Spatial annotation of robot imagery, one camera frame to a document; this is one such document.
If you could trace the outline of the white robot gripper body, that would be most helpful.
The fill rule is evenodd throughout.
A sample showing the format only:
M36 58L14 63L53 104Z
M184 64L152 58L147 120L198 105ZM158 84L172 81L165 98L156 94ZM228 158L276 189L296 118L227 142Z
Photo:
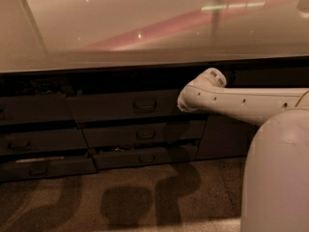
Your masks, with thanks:
M181 90L178 99L177 106L182 112L194 112L198 109L196 102L198 101L197 93L190 87L185 87Z

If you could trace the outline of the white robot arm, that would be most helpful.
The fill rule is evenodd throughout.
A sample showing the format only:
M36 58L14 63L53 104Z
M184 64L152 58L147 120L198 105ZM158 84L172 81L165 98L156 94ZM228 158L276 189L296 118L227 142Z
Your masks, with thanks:
M178 108L259 127L244 168L240 232L309 232L309 89L226 84L209 68L183 87Z

